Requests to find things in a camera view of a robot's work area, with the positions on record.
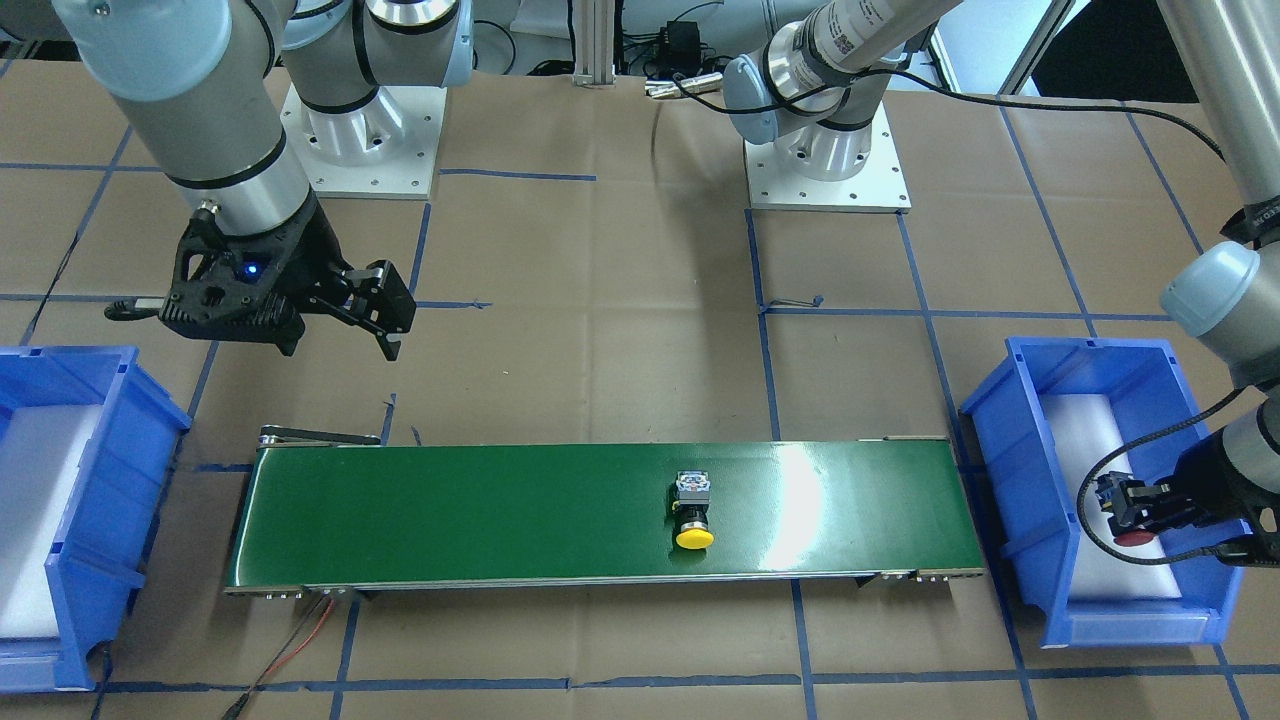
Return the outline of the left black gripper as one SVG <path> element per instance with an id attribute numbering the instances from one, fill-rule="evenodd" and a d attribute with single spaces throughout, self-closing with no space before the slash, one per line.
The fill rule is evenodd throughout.
<path id="1" fill-rule="evenodd" d="M 1094 539 L 1108 556 L 1137 566 L 1162 566 L 1198 557 L 1236 568 L 1276 568 L 1277 528 L 1265 523 L 1277 511 L 1277 430 L 1270 425 L 1226 425 L 1190 446 L 1172 474 L 1146 484 L 1123 471 L 1106 471 L 1117 456 L 1158 439 L 1161 432 L 1124 445 L 1094 466 L 1094 496 L 1108 514 L 1111 541 Z M 1183 527 L 1245 521 L 1249 530 L 1215 544 L 1157 559 L 1124 553 L 1114 543 L 1121 529 L 1142 528 L 1157 536 Z"/>

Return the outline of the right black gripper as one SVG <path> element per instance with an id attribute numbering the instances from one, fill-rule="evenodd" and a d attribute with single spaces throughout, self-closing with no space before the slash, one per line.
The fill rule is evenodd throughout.
<path id="1" fill-rule="evenodd" d="M 372 334 L 384 359 L 398 359 L 416 304 L 394 264 L 364 269 L 340 254 L 335 232 L 310 192 L 282 225 L 248 236 L 218 228 L 210 200 L 180 237 L 161 323 L 191 340 L 273 345 L 292 357 L 306 313 L 326 314 Z"/>

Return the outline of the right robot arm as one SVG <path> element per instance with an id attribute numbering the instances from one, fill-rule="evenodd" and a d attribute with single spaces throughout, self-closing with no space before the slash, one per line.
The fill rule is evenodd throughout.
<path id="1" fill-rule="evenodd" d="M 118 302 L 191 340 L 292 355 L 305 316 L 394 360 L 416 313 L 388 260 L 349 264 L 321 197 L 425 199 L 468 1 L 55 1 L 92 77 L 191 206 L 169 291 Z"/>

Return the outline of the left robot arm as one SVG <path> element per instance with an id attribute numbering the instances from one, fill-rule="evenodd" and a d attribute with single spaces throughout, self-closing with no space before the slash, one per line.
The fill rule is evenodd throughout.
<path id="1" fill-rule="evenodd" d="M 1010 337 L 1164 338 L 1199 405 L 1228 373 L 1157 295 L 1238 209 L 1228 168 L 1152 117 L 997 108 L 897 79 L 901 217 L 756 211 L 746 222 L 776 310 L 733 351 L 730 439 L 937 436 L 986 461 L 960 410 Z"/>

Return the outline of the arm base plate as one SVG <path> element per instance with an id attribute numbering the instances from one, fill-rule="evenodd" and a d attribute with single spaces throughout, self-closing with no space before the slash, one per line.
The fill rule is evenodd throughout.
<path id="1" fill-rule="evenodd" d="M 810 126 L 742 145 L 749 206 L 773 211 L 902 214 L 913 208 L 883 105 L 854 132 Z"/>
<path id="2" fill-rule="evenodd" d="M 426 201 L 447 99 L 445 88 L 381 87 L 365 108 L 326 114 L 289 87 L 280 119 L 319 197 Z"/>

